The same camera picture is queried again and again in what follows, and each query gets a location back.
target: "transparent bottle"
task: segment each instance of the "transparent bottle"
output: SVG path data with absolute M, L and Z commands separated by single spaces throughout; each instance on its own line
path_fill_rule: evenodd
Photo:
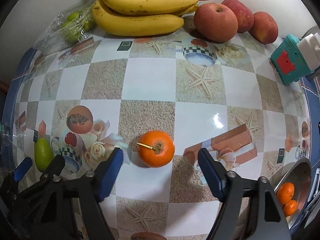
M 9 145 L 10 141 L 10 125 L 0 122 L 0 154 Z

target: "metal bolt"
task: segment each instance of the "metal bolt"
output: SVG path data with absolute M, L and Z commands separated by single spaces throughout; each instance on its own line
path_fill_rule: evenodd
M 92 178 L 94 176 L 94 171 L 87 171 L 85 173 L 85 176 L 88 177 L 88 178 Z
M 234 171 L 228 171 L 227 175 L 231 178 L 234 178 L 237 174 Z
M 53 176 L 53 182 L 59 182 L 61 180 L 60 176 Z
M 260 180 L 261 180 L 263 183 L 267 183 L 267 182 L 268 182 L 268 179 L 267 179 L 266 177 L 263 177 L 263 176 L 260 177 Z

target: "tangerine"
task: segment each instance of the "tangerine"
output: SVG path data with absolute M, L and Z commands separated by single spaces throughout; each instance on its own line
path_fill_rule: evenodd
M 167 165 L 173 158 L 174 144 L 166 132 L 146 132 L 141 135 L 137 144 L 140 159 L 149 167 L 162 167 Z
M 283 211 L 286 217 L 291 216 L 297 209 L 297 202 L 292 199 L 287 204 L 284 205 Z
M 287 204 L 293 197 L 294 185 L 291 182 L 285 182 L 278 189 L 276 195 L 281 205 Z

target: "white wall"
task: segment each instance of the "white wall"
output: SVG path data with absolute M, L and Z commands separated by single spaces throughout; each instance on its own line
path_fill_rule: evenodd
M 54 16 L 80 0 L 19 0 L 0 29 L 0 80 L 10 83 L 22 55 Z M 301 37 L 316 25 L 300 0 L 240 0 L 252 12 L 266 11 L 278 23 L 279 35 Z

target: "metal bowl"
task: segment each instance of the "metal bowl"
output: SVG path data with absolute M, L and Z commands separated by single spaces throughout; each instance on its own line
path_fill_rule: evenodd
M 275 188 L 275 192 L 278 191 L 280 186 L 285 182 L 291 182 L 294 185 L 294 200 L 297 201 L 297 210 L 290 217 L 287 217 L 289 229 L 294 225 L 298 216 L 300 215 L 303 206 L 308 198 L 308 193 L 311 184 L 311 165 L 307 158 L 299 159 L 292 167 L 287 171 L 284 177 Z

